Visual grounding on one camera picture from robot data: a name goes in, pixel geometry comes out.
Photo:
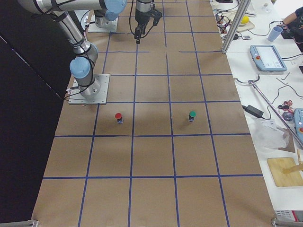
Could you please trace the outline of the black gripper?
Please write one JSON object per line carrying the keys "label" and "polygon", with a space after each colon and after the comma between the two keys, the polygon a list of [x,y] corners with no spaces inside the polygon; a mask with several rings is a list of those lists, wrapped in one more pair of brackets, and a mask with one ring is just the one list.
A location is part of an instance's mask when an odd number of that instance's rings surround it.
{"label": "black gripper", "polygon": [[162,18],[162,13],[155,8],[153,0],[137,0],[135,10],[135,20],[138,27],[146,27],[153,18],[153,26],[157,26],[159,20]]}

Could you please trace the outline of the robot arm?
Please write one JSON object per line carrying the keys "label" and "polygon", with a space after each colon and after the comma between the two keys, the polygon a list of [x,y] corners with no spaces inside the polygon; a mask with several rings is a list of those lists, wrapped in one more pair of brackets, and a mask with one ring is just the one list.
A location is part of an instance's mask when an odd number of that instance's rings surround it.
{"label": "robot arm", "polygon": [[70,62],[70,71],[78,83],[79,94],[93,99],[100,91],[93,69],[98,59],[97,47],[89,42],[69,15],[74,10],[94,10],[108,21],[114,21],[123,12],[125,0],[19,0],[18,3],[34,17],[49,15],[59,24],[73,47],[76,58]]}
{"label": "robot arm", "polygon": [[[124,11],[127,5],[126,0],[101,0],[101,9],[94,10],[95,19],[101,18],[107,21],[114,21]],[[137,0],[135,3],[135,21],[138,27],[146,27],[153,18],[153,26],[157,26],[162,12],[155,8],[153,0]]]}

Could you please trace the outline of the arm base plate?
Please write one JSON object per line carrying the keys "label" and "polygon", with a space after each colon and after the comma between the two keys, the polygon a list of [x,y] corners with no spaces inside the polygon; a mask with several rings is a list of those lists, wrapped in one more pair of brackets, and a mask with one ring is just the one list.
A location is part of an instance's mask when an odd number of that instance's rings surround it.
{"label": "arm base plate", "polygon": [[114,21],[108,21],[104,17],[95,17],[93,14],[90,19],[89,33],[116,33],[118,18]]}
{"label": "arm base plate", "polygon": [[81,93],[79,93],[78,83],[74,79],[73,86],[76,89],[71,91],[71,96],[68,98],[70,105],[105,105],[107,103],[110,74],[94,74],[94,76],[94,83]]}

